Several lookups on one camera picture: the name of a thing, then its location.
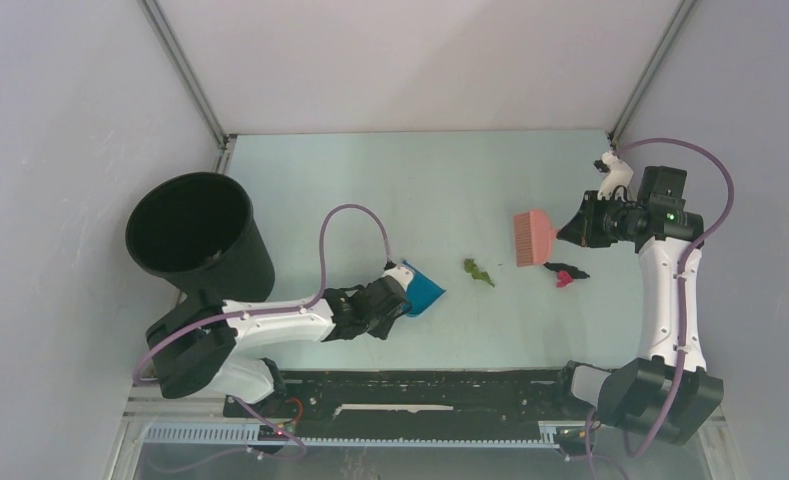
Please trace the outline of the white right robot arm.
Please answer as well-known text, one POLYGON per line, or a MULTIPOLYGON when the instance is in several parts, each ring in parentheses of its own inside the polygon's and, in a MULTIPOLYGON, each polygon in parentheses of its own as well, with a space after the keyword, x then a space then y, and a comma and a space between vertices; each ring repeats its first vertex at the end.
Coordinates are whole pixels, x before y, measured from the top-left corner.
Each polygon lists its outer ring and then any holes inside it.
POLYGON ((696 286, 702 258, 701 215, 685 209, 687 173, 665 166, 644 170, 631 199, 629 167, 608 167, 597 190, 558 233, 587 248, 630 242, 642 275, 642 333, 637 357, 617 370, 570 361, 551 392, 555 411, 576 418, 590 406, 602 423, 624 432, 656 432, 685 444, 720 405, 724 386, 709 375, 697 328, 696 286))

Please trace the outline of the green paper scrap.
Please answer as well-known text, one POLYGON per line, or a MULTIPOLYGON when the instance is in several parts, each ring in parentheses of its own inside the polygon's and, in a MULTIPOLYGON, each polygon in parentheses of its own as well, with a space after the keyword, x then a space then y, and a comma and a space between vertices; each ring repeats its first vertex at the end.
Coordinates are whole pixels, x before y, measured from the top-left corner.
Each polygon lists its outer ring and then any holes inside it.
POLYGON ((467 258, 463 261, 463 269, 473 280, 481 281, 491 287, 495 287, 495 283, 490 274, 483 270, 473 258, 467 258))

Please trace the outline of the black paper scrap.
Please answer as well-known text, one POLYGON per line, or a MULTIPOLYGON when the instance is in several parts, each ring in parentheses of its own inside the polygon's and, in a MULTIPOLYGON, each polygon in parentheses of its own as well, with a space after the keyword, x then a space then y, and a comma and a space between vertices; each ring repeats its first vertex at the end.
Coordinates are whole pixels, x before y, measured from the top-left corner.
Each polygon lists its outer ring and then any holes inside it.
POLYGON ((588 279, 590 277, 584 270, 566 263, 546 262, 544 267, 557 275, 564 273, 573 280, 588 279))

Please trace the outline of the pink paper scrap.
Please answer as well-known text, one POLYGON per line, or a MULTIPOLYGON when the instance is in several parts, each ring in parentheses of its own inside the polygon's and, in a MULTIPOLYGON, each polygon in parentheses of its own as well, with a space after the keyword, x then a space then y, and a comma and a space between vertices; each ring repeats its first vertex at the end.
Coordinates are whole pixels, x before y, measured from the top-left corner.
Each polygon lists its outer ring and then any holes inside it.
POLYGON ((560 270, 557 273, 557 288, 565 288, 573 282, 574 277, 568 271, 560 270))

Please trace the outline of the pink hand brush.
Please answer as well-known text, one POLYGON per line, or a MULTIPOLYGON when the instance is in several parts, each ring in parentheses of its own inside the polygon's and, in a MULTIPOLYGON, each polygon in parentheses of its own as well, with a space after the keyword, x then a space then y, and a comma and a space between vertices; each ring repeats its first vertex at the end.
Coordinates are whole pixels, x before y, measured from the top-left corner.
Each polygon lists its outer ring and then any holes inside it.
POLYGON ((513 237, 516 265, 529 267, 544 265, 550 260, 558 230, 548 213, 533 209, 513 216, 513 237))

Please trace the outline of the blue dustpan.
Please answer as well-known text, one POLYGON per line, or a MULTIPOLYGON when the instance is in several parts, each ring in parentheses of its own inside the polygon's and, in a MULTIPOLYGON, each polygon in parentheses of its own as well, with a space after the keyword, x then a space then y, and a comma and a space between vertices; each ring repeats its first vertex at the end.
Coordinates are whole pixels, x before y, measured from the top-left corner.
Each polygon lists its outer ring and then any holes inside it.
POLYGON ((446 290, 408 261, 404 260, 402 264, 413 273, 413 279, 406 289, 407 299, 411 305, 406 315, 415 318, 438 301, 446 290))

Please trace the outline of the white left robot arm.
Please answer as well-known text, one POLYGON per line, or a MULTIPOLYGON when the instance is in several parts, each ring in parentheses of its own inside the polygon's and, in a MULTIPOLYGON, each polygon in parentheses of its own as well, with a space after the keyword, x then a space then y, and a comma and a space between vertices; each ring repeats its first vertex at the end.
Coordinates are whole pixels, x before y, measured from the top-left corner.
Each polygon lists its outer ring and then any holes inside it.
POLYGON ((321 297, 289 302, 221 300, 202 291, 147 330, 146 361, 166 399, 206 390, 235 396, 260 415, 274 416, 285 406, 286 390, 275 362, 253 358, 254 350, 361 335, 384 340, 411 310, 408 293, 415 277, 406 266, 392 264, 365 286, 328 288, 321 297))

